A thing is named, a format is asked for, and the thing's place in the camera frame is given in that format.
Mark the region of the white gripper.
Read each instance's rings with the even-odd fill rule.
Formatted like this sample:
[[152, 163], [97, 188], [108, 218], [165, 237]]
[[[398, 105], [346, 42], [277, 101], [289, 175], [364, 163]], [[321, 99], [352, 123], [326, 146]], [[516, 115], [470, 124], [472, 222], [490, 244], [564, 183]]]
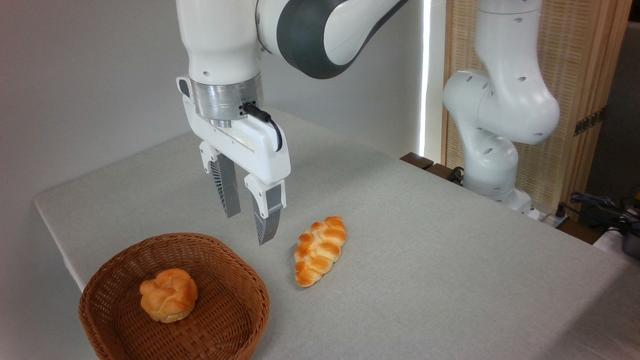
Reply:
[[196, 112], [189, 77], [178, 77], [176, 84], [189, 125], [203, 141], [199, 152], [205, 172], [214, 179], [222, 209], [231, 218], [241, 212], [235, 164], [249, 172], [244, 184], [251, 193], [254, 223], [260, 246], [276, 235], [281, 210], [287, 206], [284, 179], [291, 173], [286, 137], [278, 148], [278, 136], [265, 121], [245, 115], [232, 120], [230, 127], [219, 127]]

